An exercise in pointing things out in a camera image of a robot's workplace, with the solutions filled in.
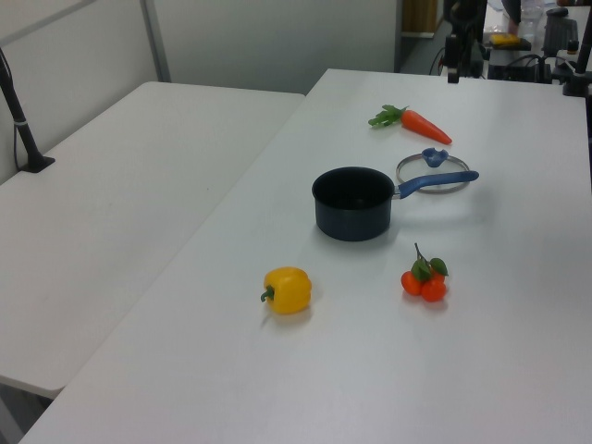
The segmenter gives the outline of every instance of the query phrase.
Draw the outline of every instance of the glass lid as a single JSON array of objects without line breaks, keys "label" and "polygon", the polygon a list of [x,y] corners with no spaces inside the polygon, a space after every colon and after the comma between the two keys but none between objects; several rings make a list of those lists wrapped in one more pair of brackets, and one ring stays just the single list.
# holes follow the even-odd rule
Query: glass lid
[{"label": "glass lid", "polygon": [[[448,154],[446,150],[437,151],[435,148],[427,148],[421,154],[410,155],[397,165],[397,180],[399,183],[433,174],[456,173],[469,171],[470,168],[461,159]],[[432,185],[424,187],[417,192],[438,194],[454,192],[466,187],[469,182],[448,183],[445,185]]]}]

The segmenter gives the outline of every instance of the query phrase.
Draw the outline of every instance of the white wall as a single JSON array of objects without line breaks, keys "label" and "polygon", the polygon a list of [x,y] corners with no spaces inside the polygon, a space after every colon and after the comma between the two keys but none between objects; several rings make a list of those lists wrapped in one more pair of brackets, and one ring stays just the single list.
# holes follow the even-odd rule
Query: white wall
[{"label": "white wall", "polygon": [[[3,6],[8,0],[1,1]],[[156,80],[140,0],[91,2],[2,49],[42,153],[138,85]],[[0,95],[0,183],[15,172],[12,116]]]},{"label": "white wall", "polygon": [[174,82],[308,93],[327,68],[392,72],[401,0],[152,0]]},{"label": "white wall", "polygon": [[438,0],[438,9],[436,10],[436,23],[444,17],[444,0]]},{"label": "white wall", "polygon": [[0,0],[0,44],[92,0]]}]

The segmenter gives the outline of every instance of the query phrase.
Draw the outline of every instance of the toy carrot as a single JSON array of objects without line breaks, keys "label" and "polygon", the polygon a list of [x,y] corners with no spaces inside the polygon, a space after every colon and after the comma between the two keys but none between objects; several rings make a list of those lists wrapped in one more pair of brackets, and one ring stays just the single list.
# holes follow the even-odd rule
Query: toy carrot
[{"label": "toy carrot", "polygon": [[445,145],[450,145],[452,143],[452,139],[448,137],[444,131],[421,117],[415,111],[407,109],[407,106],[403,109],[395,108],[393,105],[383,105],[382,107],[384,111],[376,114],[375,118],[368,120],[368,123],[373,127],[375,125],[387,127],[400,120],[402,126],[407,130],[429,137],[430,139],[444,143]]}]

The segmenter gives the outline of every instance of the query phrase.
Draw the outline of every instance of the floor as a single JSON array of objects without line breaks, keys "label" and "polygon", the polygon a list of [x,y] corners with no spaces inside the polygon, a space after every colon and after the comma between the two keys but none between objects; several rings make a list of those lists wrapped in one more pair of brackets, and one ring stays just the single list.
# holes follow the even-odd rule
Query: floor
[{"label": "floor", "polygon": [[[431,39],[401,39],[401,73],[428,75],[450,31],[450,24],[443,22]],[[432,71],[432,75],[438,74],[437,63]],[[0,444],[17,444],[50,403],[0,384]]]},{"label": "floor", "polygon": [[[440,23],[434,37],[431,39],[401,39],[401,72],[404,74],[429,75],[438,51],[444,48],[446,36],[452,31],[452,25],[443,21]],[[438,74],[438,62],[434,64],[432,75]]]}]

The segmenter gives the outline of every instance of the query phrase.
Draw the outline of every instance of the tomato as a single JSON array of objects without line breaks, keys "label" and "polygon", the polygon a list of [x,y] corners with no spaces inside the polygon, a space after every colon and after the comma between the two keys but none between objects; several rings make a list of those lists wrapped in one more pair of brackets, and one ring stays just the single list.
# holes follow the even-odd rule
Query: tomato
[{"label": "tomato", "polygon": [[440,273],[436,271],[434,268],[430,267],[430,271],[432,272],[432,279],[438,280],[440,282],[444,282],[444,280],[446,279],[444,275],[440,275]]},{"label": "tomato", "polygon": [[422,287],[421,294],[427,302],[438,302],[444,299],[446,291],[446,284],[444,282],[430,279]]},{"label": "tomato", "polygon": [[405,291],[413,296],[419,296],[422,294],[422,287],[424,283],[418,280],[411,271],[406,271],[401,276],[401,284]]}]

